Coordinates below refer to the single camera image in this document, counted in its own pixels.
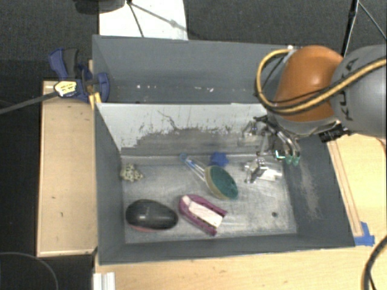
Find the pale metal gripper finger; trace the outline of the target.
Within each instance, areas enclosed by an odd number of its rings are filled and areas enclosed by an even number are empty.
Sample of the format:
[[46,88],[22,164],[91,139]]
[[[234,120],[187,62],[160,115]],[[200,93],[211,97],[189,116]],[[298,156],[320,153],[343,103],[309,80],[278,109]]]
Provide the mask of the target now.
[[282,176],[283,174],[281,169],[268,168],[263,171],[262,175],[259,178],[266,181],[277,181],[281,179]]
[[244,164],[246,172],[246,183],[254,183],[264,173],[264,161],[262,159],[254,159],[253,161]]

